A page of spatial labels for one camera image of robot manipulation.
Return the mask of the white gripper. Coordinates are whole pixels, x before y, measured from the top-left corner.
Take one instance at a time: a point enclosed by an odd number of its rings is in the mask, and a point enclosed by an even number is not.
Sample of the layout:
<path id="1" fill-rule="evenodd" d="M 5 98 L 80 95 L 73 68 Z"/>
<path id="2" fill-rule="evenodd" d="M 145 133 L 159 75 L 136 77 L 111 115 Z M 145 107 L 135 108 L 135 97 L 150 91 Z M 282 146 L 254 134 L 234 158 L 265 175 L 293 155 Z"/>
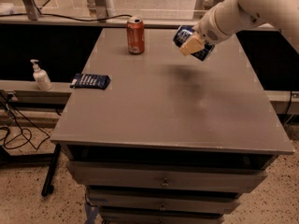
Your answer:
<path id="1" fill-rule="evenodd" d="M 179 50 L 185 56 L 196 53 L 205 47 L 204 41 L 209 44 L 219 44 L 235 34 L 238 28 L 238 6 L 217 4 L 193 26 L 196 32 L 187 38 Z"/>

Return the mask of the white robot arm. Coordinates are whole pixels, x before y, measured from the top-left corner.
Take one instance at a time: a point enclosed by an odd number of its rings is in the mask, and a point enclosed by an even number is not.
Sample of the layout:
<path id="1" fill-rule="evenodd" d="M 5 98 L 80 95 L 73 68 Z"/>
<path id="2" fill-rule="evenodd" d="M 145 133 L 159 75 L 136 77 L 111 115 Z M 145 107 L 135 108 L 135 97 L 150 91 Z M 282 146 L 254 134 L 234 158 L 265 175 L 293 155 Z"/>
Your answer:
<path id="1" fill-rule="evenodd" d="M 239 31 L 262 24 L 275 27 L 299 52 L 299 0 L 224 0 L 212 7 L 193 26 L 193 32 L 180 45 L 184 55 L 217 45 Z"/>

